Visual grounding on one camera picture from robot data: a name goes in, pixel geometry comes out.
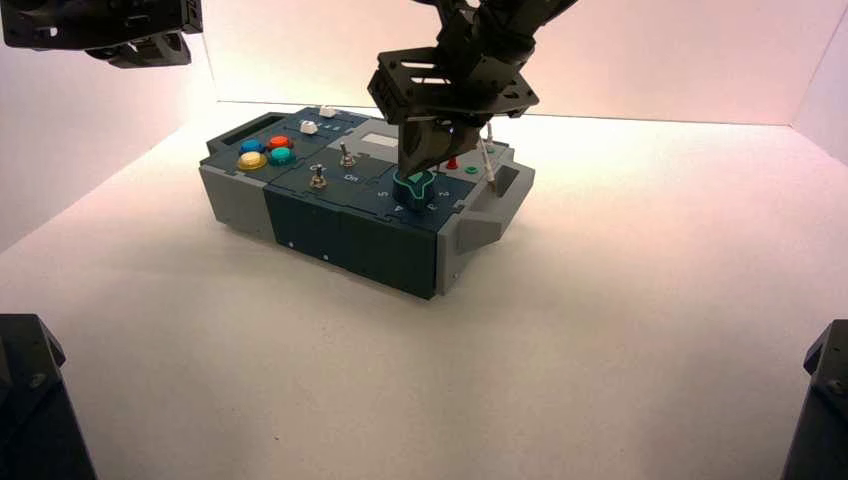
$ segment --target control box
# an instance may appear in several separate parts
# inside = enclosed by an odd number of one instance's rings
[[[327,107],[269,113],[207,146],[218,221],[426,299],[501,238],[534,177],[489,141],[401,179],[396,126]]]

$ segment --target white knob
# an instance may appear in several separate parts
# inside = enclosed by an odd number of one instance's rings
[[[300,122],[300,133],[315,135],[318,133],[318,125],[315,125],[315,122],[311,120],[304,120]]]
[[[336,109],[333,107],[328,107],[326,105],[321,107],[321,110],[318,112],[318,115],[321,115],[324,118],[333,118],[336,116]]]

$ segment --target teal button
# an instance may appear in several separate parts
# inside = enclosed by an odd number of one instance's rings
[[[271,165],[288,165],[294,162],[294,154],[288,148],[275,148],[271,151]]]

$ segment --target red button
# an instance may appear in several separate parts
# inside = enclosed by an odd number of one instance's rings
[[[291,148],[291,141],[289,141],[289,137],[274,137],[268,142],[268,150],[274,150],[275,148]]]

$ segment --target white wall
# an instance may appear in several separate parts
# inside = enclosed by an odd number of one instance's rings
[[[202,38],[188,41],[191,66],[135,70],[0,45],[0,251],[213,102]]]
[[[848,163],[848,13],[822,58],[793,126]]]
[[[848,0],[581,0],[537,35],[536,113],[788,124]],[[409,0],[205,0],[221,100],[373,105],[379,51],[435,43]]]

